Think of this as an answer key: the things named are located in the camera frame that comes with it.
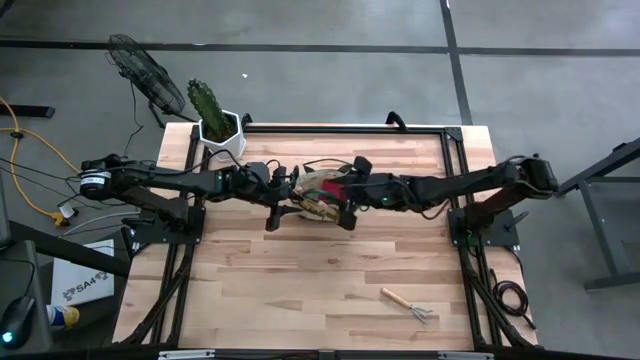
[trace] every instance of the wooden handle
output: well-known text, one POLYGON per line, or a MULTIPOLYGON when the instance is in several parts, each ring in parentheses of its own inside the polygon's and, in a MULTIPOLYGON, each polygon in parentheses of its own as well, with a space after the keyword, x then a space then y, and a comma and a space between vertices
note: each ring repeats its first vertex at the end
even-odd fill
POLYGON ((409 309, 411 307, 411 304, 409 304, 409 302, 403 298, 401 298, 400 296, 394 294, 393 292, 391 292, 391 290, 387 289, 387 288, 382 288, 382 294, 386 297, 388 297, 389 299, 393 300, 396 304, 404 307, 405 309, 409 309))

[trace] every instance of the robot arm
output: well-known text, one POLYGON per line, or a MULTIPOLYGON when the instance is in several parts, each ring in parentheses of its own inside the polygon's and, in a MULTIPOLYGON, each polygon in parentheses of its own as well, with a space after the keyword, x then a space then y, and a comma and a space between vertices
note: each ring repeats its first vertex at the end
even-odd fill
MULTIPOLYGON (((518 162, 508 160, 495 167, 450 178, 371 173, 372 168, 367 159, 359 156, 346 175, 328 180, 335 184, 336 198, 341 199, 336 214, 340 227, 353 230, 357 221, 355 212, 361 206, 422 213, 453 197, 501 188, 486 201, 465 207, 468 225, 480 226, 526 198, 550 197, 558 186, 549 163, 538 157, 522 157, 518 162)), ((166 199, 148 188, 186 191, 211 202, 236 198, 269 207, 271 213, 266 226, 269 231, 278 228, 282 215, 300 211, 279 205, 280 201, 302 200, 294 192, 297 167, 290 175, 286 175, 285 167, 269 174, 264 163, 192 173, 124 162, 117 155, 109 155, 83 162, 82 170, 80 193, 83 196, 91 200, 114 198, 149 210, 174 231, 187 230, 187 201, 166 199)))

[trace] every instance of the white pot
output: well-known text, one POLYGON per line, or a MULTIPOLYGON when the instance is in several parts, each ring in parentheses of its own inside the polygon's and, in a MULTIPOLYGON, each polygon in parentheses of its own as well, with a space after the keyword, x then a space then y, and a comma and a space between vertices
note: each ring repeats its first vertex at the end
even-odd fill
MULTIPOLYGON (((233 157, 235 157, 236 159, 240 159, 242 157, 242 153, 244 152, 244 148, 247 146, 247 140, 244 138, 244 133, 242 132, 242 124, 240 123, 240 117, 238 116, 238 114, 234 114, 229 111, 222 110, 222 112, 227 115, 231 115, 236 119, 236 129, 238 129, 236 134, 230 137, 229 139, 227 139, 227 141, 222 143, 217 143, 211 140, 207 140, 202 134, 202 119, 201 119, 198 122, 198 128, 200 130, 200 141, 202 141, 202 143, 207 145, 207 147, 209 148, 209 151, 211 151, 212 153, 220 149, 227 149, 233 154, 233 157)), ((215 158, 218 159, 219 161, 231 160, 231 157, 229 157, 229 154, 226 152, 216 155, 215 158)))

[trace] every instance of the wooden tabletop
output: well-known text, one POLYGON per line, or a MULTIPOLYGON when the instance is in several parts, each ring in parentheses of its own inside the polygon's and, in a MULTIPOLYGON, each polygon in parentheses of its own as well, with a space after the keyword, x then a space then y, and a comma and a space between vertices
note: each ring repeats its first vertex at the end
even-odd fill
MULTIPOLYGON (((159 166, 184 168, 191 126, 167 124, 159 166)), ((495 164, 488 129, 465 126, 462 131, 470 170, 495 164)), ((352 161, 357 155, 367 157, 374 172, 445 175, 440 140, 432 135, 247 134, 242 161, 275 158, 292 169, 305 161, 325 157, 352 161)), ((212 162, 210 168, 223 165, 212 162)), ((331 163, 317 165, 335 168, 331 163)), ((171 191, 159 193, 177 196, 171 191)), ((479 194, 476 199, 486 196, 479 194)), ((180 347, 473 347, 460 261, 450 244, 445 215, 426 221, 415 213, 369 210, 358 213, 356 230, 346 231, 294 214, 283 217, 280 229, 269 233, 264 231, 266 208, 237 200, 206 207, 180 347), (382 296, 382 287, 432 310, 428 323, 382 296)), ((151 245, 133 260, 114 341, 129 335, 156 301, 167 248, 151 245)), ((507 251, 487 248, 487 259, 500 280, 524 286, 518 264, 507 251)), ((478 303, 483 334, 489 339, 486 312, 479 299, 478 303)), ((173 304, 164 335, 169 332, 173 304)), ((509 319, 526 339, 536 342, 523 319, 509 319)))

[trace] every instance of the fan stand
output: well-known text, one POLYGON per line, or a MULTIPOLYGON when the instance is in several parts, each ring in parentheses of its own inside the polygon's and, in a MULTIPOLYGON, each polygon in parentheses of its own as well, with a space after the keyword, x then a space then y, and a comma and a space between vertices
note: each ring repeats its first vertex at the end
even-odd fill
MULTIPOLYGON (((158 116, 158 112, 156 112, 155 108, 156 108, 155 104, 151 100, 149 100, 149 110, 151 110, 151 113, 153 114, 153 117, 156 118, 156 122, 158 123, 158 126, 161 129, 164 129, 165 128, 165 124, 162 122, 162 120, 160 120, 160 116, 158 116)), ((190 121, 190 122, 196 122, 195 120, 193 120, 193 119, 191 119, 191 118, 189 118, 187 116, 184 116, 182 114, 173 112, 171 110, 167 110, 167 109, 160 109, 160 110, 165 115, 173 115, 173 116, 177 116, 177 117, 179 117, 181 119, 185 119, 185 120, 190 121)))

